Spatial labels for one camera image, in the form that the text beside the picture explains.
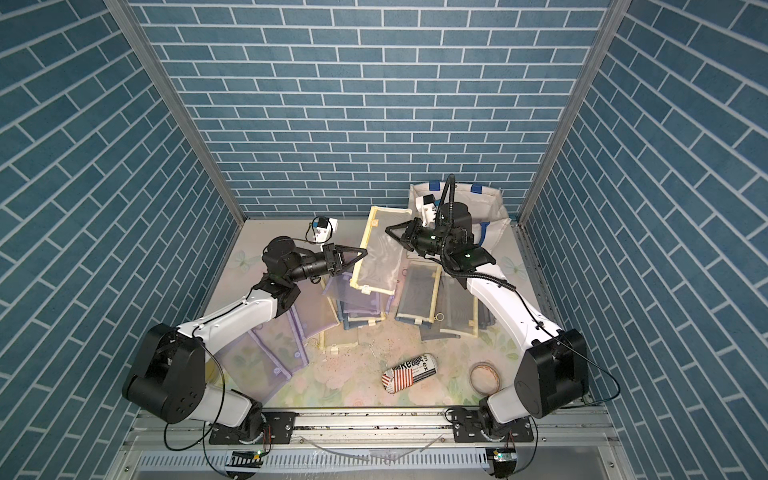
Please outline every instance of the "ventilation slot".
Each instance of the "ventilation slot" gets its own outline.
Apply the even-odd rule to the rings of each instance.
[[[487,468],[488,458],[484,449],[474,447],[443,447],[438,452],[411,452],[402,455],[398,449],[338,449],[339,453],[370,458],[350,458],[317,449],[274,449],[263,461],[261,468],[242,467],[244,458],[232,457],[232,451],[208,452],[210,462],[218,469],[229,465],[230,471],[263,473],[344,472],[353,470],[417,468]],[[148,472],[202,472],[210,470],[201,451],[194,452],[144,452],[139,469]]]

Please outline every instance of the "american flag print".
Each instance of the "american flag print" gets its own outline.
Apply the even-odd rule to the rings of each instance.
[[[436,373],[435,357],[429,353],[424,353],[384,372],[382,385],[388,393],[397,393]]]

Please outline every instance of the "tape roll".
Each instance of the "tape roll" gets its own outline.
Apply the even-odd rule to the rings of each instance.
[[[493,365],[480,362],[469,369],[469,385],[479,395],[490,396],[501,389],[502,380]]]

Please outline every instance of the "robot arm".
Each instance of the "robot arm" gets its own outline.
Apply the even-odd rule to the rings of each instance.
[[[205,362],[255,326],[285,313],[300,289],[297,282],[339,275],[367,251],[327,243],[320,252],[277,237],[264,249],[267,272],[246,296],[209,315],[174,328],[161,323],[142,339],[123,396],[168,423],[186,418],[240,430],[244,441],[261,430],[261,404],[205,383]]]
[[[472,216],[465,204],[454,201],[454,191],[455,179],[449,175],[434,227],[414,218],[386,232],[407,250],[440,263],[491,310],[525,352],[515,361],[514,384],[480,402],[486,434],[500,438],[510,422],[528,415],[541,418],[587,392],[587,348],[577,330],[563,332],[506,281],[493,256],[475,244]],[[433,203],[429,198],[417,205]]]

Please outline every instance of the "blue brick wallpaper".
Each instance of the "blue brick wallpaper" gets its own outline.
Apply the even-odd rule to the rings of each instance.
[[[235,224],[101,0],[0,2],[0,476],[103,475]]]
[[[768,478],[767,155],[768,4],[634,0],[529,228],[638,478]]]
[[[517,212],[608,3],[131,1],[251,217],[404,207],[451,172]]]

